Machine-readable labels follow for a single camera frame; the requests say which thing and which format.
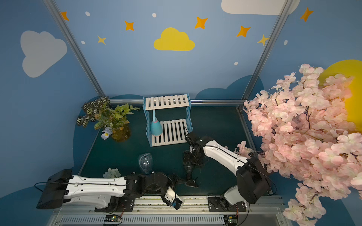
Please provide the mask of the clear blue-white spray bottle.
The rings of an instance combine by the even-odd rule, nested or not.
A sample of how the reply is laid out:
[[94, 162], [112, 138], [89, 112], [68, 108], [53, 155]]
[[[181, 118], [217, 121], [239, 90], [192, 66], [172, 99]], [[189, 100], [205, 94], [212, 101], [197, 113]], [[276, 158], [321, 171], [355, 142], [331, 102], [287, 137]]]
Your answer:
[[141, 154], [138, 158], [139, 168], [144, 174], [150, 174], [153, 168], [153, 157], [150, 153]]

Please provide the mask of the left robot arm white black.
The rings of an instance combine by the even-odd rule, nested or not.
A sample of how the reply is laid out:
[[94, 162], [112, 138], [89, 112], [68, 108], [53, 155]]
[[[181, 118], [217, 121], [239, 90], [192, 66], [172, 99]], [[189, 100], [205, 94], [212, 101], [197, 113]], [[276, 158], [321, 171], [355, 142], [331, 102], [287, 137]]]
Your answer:
[[100, 179], [73, 175], [72, 170], [65, 169], [48, 178], [36, 208], [87, 205], [100, 212], [117, 212], [131, 207], [136, 198], [158, 195], [167, 206], [178, 210], [183, 199], [176, 194], [175, 185], [175, 180], [160, 172]]

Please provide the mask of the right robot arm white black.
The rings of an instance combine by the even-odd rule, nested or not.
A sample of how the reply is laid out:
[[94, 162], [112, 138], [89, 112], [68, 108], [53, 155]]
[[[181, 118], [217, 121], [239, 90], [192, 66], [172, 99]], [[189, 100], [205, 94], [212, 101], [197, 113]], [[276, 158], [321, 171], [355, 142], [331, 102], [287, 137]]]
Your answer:
[[237, 185], [216, 197], [219, 206], [230, 211], [231, 208], [246, 210], [246, 204], [255, 204], [271, 188], [271, 180], [261, 162], [256, 157], [246, 158], [218, 144], [209, 136], [199, 137], [191, 132], [185, 136], [189, 150], [184, 151], [183, 165], [186, 171], [185, 184], [197, 188], [192, 179], [194, 168], [203, 166], [204, 157], [219, 162], [236, 177]]

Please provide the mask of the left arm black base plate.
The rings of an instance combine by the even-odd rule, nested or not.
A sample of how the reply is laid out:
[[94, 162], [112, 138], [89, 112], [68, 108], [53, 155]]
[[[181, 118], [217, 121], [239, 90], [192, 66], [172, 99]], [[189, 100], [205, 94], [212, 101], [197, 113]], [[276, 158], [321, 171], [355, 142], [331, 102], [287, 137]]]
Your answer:
[[112, 196], [110, 202], [105, 208], [95, 208], [95, 212], [132, 212], [134, 207], [134, 198], [130, 197], [115, 197]]

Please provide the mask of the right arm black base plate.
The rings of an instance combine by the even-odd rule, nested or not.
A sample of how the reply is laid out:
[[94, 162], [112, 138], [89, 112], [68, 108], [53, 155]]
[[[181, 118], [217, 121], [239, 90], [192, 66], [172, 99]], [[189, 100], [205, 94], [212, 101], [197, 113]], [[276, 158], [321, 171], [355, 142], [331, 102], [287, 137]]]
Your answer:
[[236, 204], [229, 204], [223, 196], [207, 196], [209, 212], [247, 212], [247, 205], [244, 201]]

